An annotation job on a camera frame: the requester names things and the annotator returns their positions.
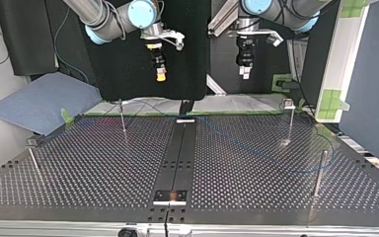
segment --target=blue mat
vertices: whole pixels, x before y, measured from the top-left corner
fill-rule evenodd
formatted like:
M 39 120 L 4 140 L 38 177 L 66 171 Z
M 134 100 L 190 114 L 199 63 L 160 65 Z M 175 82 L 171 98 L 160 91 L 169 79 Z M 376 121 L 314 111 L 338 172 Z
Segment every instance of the blue mat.
M 102 100 L 97 88 L 59 72 L 46 74 L 0 101 L 0 119 L 49 135 Z

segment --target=black panel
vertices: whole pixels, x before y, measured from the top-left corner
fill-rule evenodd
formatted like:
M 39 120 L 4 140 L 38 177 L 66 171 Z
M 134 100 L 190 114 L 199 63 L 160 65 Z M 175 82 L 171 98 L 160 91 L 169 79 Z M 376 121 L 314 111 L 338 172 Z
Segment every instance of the black panel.
M 43 0 L 0 0 L 0 25 L 15 75 L 56 70 Z
M 225 0 L 212 1 L 212 15 L 215 16 Z M 293 33 L 280 25 L 263 21 L 262 29 L 278 31 L 284 39 L 291 39 Z M 229 38 L 225 31 L 219 38 L 211 40 L 211 77 L 231 94 L 271 93 L 274 74 L 290 73 L 286 42 L 274 47 L 265 42 L 265 36 L 258 36 L 255 47 L 255 63 L 249 80 L 243 80 L 236 64 L 238 47 L 236 38 Z
M 111 1 L 115 6 L 128 0 Z M 98 76 L 105 100 L 135 97 L 166 97 L 177 100 L 200 100 L 205 95 L 207 68 L 206 37 L 210 1 L 166 0 L 162 21 L 168 29 L 186 35 L 183 51 L 165 43 L 168 77 L 164 83 L 156 81 L 151 55 L 140 39 L 140 32 L 127 35 L 127 40 L 116 39 L 95 45 L 85 38 L 91 64 Z
M 62 0 L 45 0 L 47 8 L 48 19 L 50 22 L 51 33 L 55 37 L 57 30 L 60 28 L 64 17 L 66 16 L 68 7 Z M 99 77 L 94 73 L 91 66 L 88 50 L 85 46 L 85 38 L 82 35 L 84 26 L 80 22 L 79 18 L 73 11 L 70 11 L 69 17 L 63 28 L 60 30 L 57 38 L 57 50 L 59 55 L 67 63 L 82 70 L 93 85 L 98 85 Z M 59 61 L 60 71 L 75 77 L 81 81 L 85 81 L 85 78 Z

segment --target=green tape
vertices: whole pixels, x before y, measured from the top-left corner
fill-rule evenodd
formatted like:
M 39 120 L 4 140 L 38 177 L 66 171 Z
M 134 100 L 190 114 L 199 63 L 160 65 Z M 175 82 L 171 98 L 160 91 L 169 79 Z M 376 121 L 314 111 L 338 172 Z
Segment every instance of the green tape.
M 66 109 L 62 108 L 61 110 L 61 117 L 63 118 L 64 122 L 66 123 L 65 129 L 69 129 L 75 122 L 75 118 L 72 118 L 67 113 Z
M 283 93 L 289 93 L 289 89 L 282 89 L 281 87 L 277 86 L 276 83 L 282 81 L 282 82 L 291 82 L 292 76 L 291 74 L 274 74 L 272 79 L 272 88 L 271 90 L 273 92 L 283 92 Z
M 366 0 L 343 0 L 341 18 L 359 18 L 366 3 Z
M 341 106 L 341 90 L 324 90 L 318 119 L 335 119 Z
M 69 123 L 74 120 L 74 118 L 69 116 L 66 109 L 62 108 L 60 111 L 61 111 L 61 117 L 63 118 L 64 122 Z

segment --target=metal plate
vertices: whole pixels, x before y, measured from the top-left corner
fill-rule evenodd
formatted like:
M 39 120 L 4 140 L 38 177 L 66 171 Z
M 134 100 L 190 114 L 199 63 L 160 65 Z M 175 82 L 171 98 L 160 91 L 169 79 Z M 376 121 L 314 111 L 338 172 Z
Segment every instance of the metal plate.
M 289 120 L 199 118 L 186 223 L 379 226 L 379 171 L 307 118 L 289 134 Z M 323 150 L 331 166 L 313 198 Z
M 0 218 L 146 222 L 174 120 L 125 122 L 83 118 L 35 151 L 39 170 L 0 171 Z

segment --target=white cable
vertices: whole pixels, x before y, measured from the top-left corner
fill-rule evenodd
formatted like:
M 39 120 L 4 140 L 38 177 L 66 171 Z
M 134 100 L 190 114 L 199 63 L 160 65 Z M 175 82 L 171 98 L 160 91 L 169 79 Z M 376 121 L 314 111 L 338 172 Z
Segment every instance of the white cable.
M 171 45 L 175 46 L 175 47 L 178 47 L 178 45 L 176 43 L 174 43 L 173 41 L 169 40 L 169 39 L 166 39 L 166 38 L 160 38 L 160 37 L 157 37 L 157 36 L 153 36 L 153 35 L 150 35 L 150 34 L 146 34 L 144 33 L 145 36 L 149 36 L 149 37 L 152 37 L 152 38 L 156 38 L 156 39 L 159 39 L 159 40 L 163 40 L 165 42 L 168 42 L 170 43 Z
M 159 17 L 161 17 L 163 11 L 165 10 L 165 2 L 162 0 L 162 1 L 158 1 L 158 3 L 162 3 L 162 8 L 161 8 L 161 11 L 159 12 Z

